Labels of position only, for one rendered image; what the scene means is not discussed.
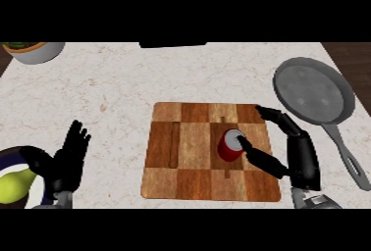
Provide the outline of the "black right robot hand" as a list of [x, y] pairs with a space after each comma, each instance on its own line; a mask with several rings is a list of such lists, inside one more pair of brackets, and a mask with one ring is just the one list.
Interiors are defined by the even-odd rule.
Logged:
[[284, 166], [278, 159], [259, 150], [244, 136], [237, 139], [247, 152], [249, 162], [267, 173], [283, 179], [290, 177], [292, 186], [305, 190], [321, 190], [321, 169], [317, 150], [311, 135], [304, 130], [289, 115], [280, 110], [256, 106], [261, 117], [274, 122], [287, 135], [287, 164]]

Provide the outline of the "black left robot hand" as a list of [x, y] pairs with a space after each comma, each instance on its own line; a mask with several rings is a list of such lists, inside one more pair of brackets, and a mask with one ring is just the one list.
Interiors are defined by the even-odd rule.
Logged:
[[51, 199], [55, 194], [64, 191], [74, 192], [80, 187], [91, 139], [92, 135], [83, 128], [83, 123], [74, 121], [63, 147], [54, 156], [35, 146], [21, 148], [20, 153], [32, 171], [43, 177], [46, 195]]

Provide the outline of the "red can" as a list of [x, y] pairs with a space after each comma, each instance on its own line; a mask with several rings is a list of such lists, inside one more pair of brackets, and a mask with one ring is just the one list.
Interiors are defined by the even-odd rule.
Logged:
[[218, 154], [219, 157], [227, 161], [227, 162], [234, 162], [242, 154], [244, 153], [244, 148], [242, 146], [239, 137], [243, 136], [243, 132], [231, 128], [225, 131], [219, 145], [218, 145]]

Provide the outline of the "grey frying pan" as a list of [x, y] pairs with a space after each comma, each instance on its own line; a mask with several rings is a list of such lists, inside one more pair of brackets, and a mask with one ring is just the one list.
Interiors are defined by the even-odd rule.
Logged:
[[278, 100], [292, 114], [324, 128], [358, 187], [371, 191], [371, 181], [345, 146], [338, 129], [355, 110], [354, 90], [343, 75], [324, 62], [298, 57], [278, 66], [273, 86]]

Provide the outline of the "checkered wooden cutting board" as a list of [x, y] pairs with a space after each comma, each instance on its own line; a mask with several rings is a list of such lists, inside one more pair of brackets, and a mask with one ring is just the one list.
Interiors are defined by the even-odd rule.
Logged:
[[147, 199], [277, 202], [278, 179], [249, 163], [225, 161], [222, 135], [239, 129], [271, 151], [267, 124], [253, 104], [159, 102], [148, 139], [141, 195]]

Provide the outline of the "dark bowl with white rim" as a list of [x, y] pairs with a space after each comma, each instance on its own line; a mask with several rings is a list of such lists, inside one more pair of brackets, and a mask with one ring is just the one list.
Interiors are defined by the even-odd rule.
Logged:
[[[12, 172], [23, 171], [27, 167], [27, 161], [20, 154], [21, 147], [11, 147], [0, 150], [0, 177]], [[36, 177], [29, 195], [11, 204], [0, 203], [0, 209], [30, 209], [39, 205], [51, 205], [52, 201], [45, 197], [45, 183], [40, 176]]]

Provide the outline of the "green pear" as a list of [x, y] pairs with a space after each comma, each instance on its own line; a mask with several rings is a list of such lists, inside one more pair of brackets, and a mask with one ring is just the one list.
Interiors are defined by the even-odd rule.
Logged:
[[0, 177], [0, 203], [12, 204], [29, 194], [38, 174], [26, 169]]

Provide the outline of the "white potted plant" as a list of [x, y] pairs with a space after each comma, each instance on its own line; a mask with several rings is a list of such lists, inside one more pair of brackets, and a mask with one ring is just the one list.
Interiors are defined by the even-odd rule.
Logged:
[[5, 51], [27, 65], [38, 65], [51, 61], [63, 52], [64, 47], [64, 42], [39, 42], [35, 46], [23, 49], [4, 46]]

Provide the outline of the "black appliance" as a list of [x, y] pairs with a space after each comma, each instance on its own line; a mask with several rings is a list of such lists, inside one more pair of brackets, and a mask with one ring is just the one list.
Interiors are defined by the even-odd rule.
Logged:
[[172, 47], [188, 47], [203, 46], [208, 42], [140, 42], [141, 48], [172, 48]]

